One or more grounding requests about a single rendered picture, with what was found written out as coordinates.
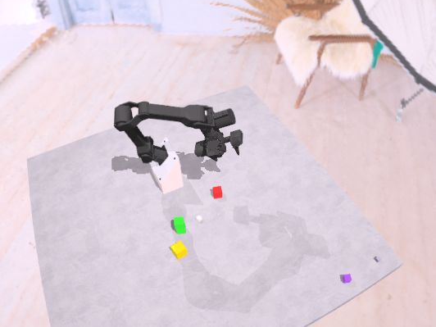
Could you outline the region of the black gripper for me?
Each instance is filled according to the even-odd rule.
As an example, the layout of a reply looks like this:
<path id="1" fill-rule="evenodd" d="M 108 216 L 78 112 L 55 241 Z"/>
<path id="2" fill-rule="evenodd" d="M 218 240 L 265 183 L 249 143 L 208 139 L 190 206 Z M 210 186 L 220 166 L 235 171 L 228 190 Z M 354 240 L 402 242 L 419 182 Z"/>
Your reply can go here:
<path id="1" fill-rule="evenodd" d="M 220 132 L 218 128 L 216 128 L 216 131 L 213 134 L 210 135 L 204 135 L 205 140 L 196 142 L 194 152 L 197 157 L 205 157 L 207 155 L 207 142 L 206 139 L 213 140 L 214 137 L 219 137 L 223 140 L 224 143 L 230 142 L 233 146 L 236 153 L 239 155 L 239 149 L 238 147 L 243 143 L 243 132 L 240 129 L 237 129 L 235 131 L 230 132 L 230 136 L 224 137 L 224 134 Z"/>

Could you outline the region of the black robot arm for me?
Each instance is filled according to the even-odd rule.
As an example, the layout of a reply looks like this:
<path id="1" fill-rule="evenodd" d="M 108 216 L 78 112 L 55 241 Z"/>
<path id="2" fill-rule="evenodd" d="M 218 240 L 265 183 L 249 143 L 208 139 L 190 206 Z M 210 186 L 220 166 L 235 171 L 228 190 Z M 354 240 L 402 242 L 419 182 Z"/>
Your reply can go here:
<path id="1" fill-rule="evenodd" d="M 131 108 L 139 109 L 138 115 L 133 117 Z M 205 115 L 205 111 L 207 114 Z M 151 136 L 144 136 L 138 124 L 142 120 L 172 120 L 181 122 L 187 127 L 200 129 L 204 135 L 213 134 L 216 128 L 220 129 L 236 123 L 234 112 L 231 108 L 214 112 L 208 105 L 188 105 L 186 107 L 172 107 L 148 102 L 124 102 L 115 107 L 114 127 L 118 131 L 125 131 L 126 135 L 134 142 L 138 157 L 143 163 L 158 162 L 159 166 L 168 158 L 166 146 L 153 145 Z M 226 152 L 226 145 L 219 137 L 213 140 L 206 139 L 207 155 L 218 158 Z"/>

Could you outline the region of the yellow block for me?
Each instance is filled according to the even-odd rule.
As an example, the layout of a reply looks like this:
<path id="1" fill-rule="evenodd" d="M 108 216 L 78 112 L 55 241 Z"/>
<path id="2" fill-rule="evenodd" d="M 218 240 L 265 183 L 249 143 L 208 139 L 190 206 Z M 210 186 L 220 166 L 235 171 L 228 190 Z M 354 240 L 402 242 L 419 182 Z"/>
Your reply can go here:
<path id="1" fill-rule="evenodd" d="M 180 241 L 171 246 L 170 248 L 172 253 L 176 256 L 178 260 L 188 254 L 185 246 Z"/>

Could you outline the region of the green block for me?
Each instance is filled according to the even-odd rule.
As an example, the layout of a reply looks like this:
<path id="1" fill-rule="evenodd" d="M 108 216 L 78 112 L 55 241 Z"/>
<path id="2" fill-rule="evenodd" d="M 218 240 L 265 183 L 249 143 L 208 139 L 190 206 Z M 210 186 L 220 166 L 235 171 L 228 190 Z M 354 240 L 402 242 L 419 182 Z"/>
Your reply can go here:
<path id="1" fill-rule="evenodd" d="M 184 229 L 184 218 L 182 216 L 174 217 L 175 229 Z"/>
<path id="2" fill-rule="evenodd" d="M 177 234 L 186 234 L 186 227 L 185 227 L 185 222 L 184 222 L 184 229 L 177 229 L 176 230 Z"/>

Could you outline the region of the red block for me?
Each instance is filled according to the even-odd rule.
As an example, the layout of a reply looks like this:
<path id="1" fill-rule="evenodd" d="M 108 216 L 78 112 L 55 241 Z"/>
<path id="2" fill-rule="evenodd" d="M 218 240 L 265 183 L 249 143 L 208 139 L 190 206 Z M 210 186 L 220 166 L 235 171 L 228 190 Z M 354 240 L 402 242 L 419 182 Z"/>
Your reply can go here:
<path id="1" fill-rule="evenodd" d="M 214 195 L 214 199 L 222 198 L 222 190 L 221 190 L 221 186 L 220 186 L 220 187 L 214 187 L 214 188 L 213 188 L 213 195 Z"/>

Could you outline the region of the small purple cube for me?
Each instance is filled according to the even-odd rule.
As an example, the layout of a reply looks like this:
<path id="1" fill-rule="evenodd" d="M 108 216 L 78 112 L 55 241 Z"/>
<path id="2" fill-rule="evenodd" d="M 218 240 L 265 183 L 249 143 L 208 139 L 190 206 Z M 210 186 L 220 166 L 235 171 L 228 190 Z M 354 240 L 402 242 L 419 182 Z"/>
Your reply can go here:
<path id="1" fill-rule="evenodd" d="M 350 276 L 351 274 L 347 274 L 347 275 L 344 275 L 342 278 L 343 278 L 343 283 L 350 283 L 351 282 L 351 280 L 352 280 L 352 278 L 351 278 L 351 276 Z"/>

